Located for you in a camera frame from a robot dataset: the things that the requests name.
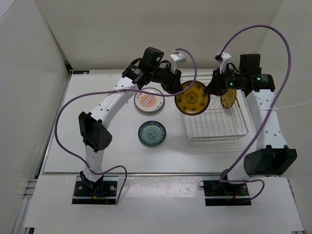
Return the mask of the white plate orange sunburst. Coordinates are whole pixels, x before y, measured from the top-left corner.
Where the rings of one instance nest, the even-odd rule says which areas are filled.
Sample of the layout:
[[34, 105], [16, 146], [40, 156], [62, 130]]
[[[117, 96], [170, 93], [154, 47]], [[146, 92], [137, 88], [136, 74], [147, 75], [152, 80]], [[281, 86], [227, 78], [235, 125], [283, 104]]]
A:
[[134, 105], [141, 106], [156, 106], [165, 105], [165, 98], [163, 96], [155, 96], [147, 93], [138, 92], [134, 97]]

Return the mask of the blue floral plate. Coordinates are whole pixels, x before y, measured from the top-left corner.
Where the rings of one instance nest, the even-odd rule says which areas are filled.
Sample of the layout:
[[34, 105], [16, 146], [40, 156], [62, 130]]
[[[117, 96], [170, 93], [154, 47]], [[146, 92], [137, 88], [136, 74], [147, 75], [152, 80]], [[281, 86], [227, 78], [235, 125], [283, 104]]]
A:
[[160, 145], [166, 138], [167, 131], [163, 124], [155, 120], [143, 123], [138, 129], [139, 141], [148, 147]]

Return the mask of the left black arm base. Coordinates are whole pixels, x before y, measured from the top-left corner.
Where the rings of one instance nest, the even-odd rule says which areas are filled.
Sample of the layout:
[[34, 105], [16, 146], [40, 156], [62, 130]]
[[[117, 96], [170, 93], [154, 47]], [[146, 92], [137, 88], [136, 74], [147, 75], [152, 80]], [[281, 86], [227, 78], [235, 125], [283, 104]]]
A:
[[81, 171], [75, 181], [72, 204], [115, 205], [117, 184], [117, 177], [101, 176], [96, 182], [91, 182]]

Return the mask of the white plate with flower outline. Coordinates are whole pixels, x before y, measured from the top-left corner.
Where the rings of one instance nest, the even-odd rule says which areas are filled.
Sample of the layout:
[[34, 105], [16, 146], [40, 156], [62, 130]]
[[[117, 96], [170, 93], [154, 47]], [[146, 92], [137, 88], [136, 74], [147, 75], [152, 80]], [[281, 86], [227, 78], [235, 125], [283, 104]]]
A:
[[137, 107], [137, 110], [144, 114], [155, 114], [157, 112], [160, 112], [162, 109], [163, 109], [163, 106], [152, 107], [152, 108]]

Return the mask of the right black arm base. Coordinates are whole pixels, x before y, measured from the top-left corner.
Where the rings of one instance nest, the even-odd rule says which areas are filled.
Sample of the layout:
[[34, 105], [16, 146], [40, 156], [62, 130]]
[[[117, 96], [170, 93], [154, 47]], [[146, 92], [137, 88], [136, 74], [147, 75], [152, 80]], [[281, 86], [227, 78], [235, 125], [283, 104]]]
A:
[[250, 206], [246, 183], [222, 183], [218, 180], [202, 180], [197, 184], [204, 190], [205, 206]]

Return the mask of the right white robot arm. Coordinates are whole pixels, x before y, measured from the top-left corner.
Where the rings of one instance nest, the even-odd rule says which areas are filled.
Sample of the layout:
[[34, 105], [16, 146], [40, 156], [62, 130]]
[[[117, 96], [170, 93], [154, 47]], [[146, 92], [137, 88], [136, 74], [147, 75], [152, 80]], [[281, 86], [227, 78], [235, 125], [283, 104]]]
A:
[[219, 97], [240, 90], [245, 95], [254, 124], [255, 135], [238, 159], [220, 177], [219, 190], [232, 194], [237, 183], [262, 176], [281, 176], [297, 158], [283, 137], [276, 111], [281, 91], [275, 90], [272, 75], [262, 73], [260, 54], [241, 55], [239, 67], [230, 63], [228, 53], [216, 55], [220, 67], [213, 71], [205, 92]]

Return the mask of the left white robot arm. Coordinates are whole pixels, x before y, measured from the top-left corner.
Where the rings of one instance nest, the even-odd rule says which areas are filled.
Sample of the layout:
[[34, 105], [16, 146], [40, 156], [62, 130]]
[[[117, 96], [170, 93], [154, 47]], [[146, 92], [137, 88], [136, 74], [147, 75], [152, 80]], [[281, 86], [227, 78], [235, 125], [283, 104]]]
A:
[[85, 144], [87, 162], [80, 178], [91, 195], [97, 195], [102, 190], [103, 175], [100, 172], [103, 154], [112, 141], [108, 127], [124, 104], [150, 82], [161, 84], [168, 94], [182, 91], [181, 72], [177, 67], [185, 63], [185, 56], [175, 52], [166, 61], [162, 59], [163, 56], [164, 52], [153, 47], [145, 49], [143, 57], [133, 60], [122, 72], [114, 93], [108, 94], [91, 112], [82, 112], [79, 115], [80, 134]]

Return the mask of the yellow plate with black symbols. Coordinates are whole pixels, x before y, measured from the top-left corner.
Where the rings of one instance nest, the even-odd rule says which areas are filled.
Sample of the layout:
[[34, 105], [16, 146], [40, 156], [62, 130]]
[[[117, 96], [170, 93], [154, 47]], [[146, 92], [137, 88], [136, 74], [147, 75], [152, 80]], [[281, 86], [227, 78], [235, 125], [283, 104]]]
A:
[[195, 81], [183, 94], [175, 96], [175, 105], [178, 110], [188, 116], [196, 116], [203, 113], [210, 104], [210, 95], [204, 92], [206, 86]]

